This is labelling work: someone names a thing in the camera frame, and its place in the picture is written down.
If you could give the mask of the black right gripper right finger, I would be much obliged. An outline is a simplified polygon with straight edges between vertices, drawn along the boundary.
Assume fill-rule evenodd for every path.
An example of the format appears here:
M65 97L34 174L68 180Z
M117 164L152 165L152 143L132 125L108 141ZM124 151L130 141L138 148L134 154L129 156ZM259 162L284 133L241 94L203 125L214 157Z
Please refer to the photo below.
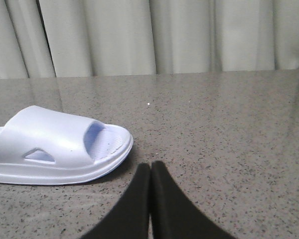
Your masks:
M185 196L162 161L151 165L151 219L155 239L232 239Z

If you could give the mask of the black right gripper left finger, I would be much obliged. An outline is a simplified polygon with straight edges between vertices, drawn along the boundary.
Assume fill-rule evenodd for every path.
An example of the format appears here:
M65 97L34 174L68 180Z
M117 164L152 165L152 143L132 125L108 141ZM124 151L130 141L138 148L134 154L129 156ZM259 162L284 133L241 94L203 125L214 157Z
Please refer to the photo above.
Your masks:
M150 166L138 165L128 188L84 239L146 239L149 228Z

